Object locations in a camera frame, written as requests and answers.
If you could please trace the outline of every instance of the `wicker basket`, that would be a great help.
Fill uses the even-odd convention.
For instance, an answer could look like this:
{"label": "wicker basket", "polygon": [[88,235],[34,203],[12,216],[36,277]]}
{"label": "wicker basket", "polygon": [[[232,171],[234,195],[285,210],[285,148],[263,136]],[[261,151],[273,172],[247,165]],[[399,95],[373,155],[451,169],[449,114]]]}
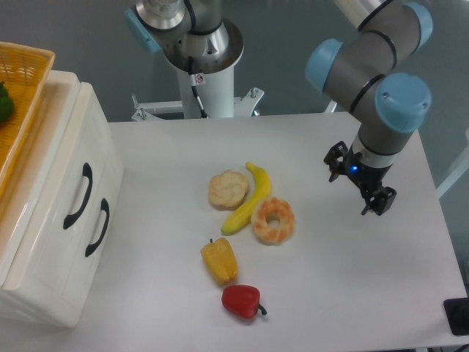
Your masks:
{"label": "wicker basket", "polygon": [[15,104],[12,116],[0,123],[0,199],[32,125],[54,59],[51,51],[0,42],[0,81],[4,81]]}

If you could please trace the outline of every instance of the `toy donut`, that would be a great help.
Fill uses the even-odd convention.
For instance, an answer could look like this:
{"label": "toy donut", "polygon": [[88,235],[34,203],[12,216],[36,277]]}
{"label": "toy donut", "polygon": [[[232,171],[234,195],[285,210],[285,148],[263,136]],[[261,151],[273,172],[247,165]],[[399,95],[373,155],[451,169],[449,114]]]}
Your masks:
{"label": "toy donut", "polygon": [[[278,226],[268,222],[278,219]],[[262,199],[251,215],[251,223],[256,236],[266,244],[281,244],[292,236],[295,229],[295,214],[285,200],[270,197]]]}

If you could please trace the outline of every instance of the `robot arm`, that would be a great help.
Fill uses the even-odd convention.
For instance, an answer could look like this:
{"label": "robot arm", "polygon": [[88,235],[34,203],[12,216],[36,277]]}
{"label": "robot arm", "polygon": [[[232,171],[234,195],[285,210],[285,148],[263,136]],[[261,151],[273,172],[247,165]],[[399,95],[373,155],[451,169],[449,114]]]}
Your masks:
{"label": "robot arm", "polygon": [[162,49],[177,71],[185,118],[234,114],[233,68],[243,53],[243,36],[222,18],[221,3],[137,0],[125,13],[137,41],[151,53]]}
{"label": "robot arm", "polygon": [[432,18],[421,5],[392,0],[335,0],[361,36],[350,45],[326,40],[308,60],[306,76],[361,122],[352,147],[332,147],[324,162],[330,182],[346,175],[365,199],[364,215],[382,215],[396,191],[382,180],[412,133],[421,125],[432,96],[418,77],[385,73],[422,46]]}

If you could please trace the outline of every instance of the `yellow bell pepper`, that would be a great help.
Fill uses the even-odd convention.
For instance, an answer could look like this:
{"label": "yellow bell pepper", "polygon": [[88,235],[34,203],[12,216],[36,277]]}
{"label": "yellow bell pepper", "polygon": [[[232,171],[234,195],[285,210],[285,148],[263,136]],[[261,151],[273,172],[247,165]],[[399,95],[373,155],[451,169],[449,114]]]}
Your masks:
{"label": "yellow bell pepper", "polygon": [[225,238],[219,238],[215,242],[210,239],[210,243],[201,249],[200,254],[213,279],[225,285],[236,279],[237,263],[233,248]]}

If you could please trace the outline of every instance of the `yellow banana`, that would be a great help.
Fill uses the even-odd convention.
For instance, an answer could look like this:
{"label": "yellow banana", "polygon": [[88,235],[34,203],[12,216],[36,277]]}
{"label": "yellow banana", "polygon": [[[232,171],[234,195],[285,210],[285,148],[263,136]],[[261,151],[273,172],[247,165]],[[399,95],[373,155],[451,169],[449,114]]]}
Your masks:
{"label": "yellow banana", "polygon": [[270,195],[270,178],[267,171],[250,162],[246,163],[246,169],[254,176],[256,187],[249,199],[225,220],[221,226],[224,235],[233,235],[247,225],[257,203]]}

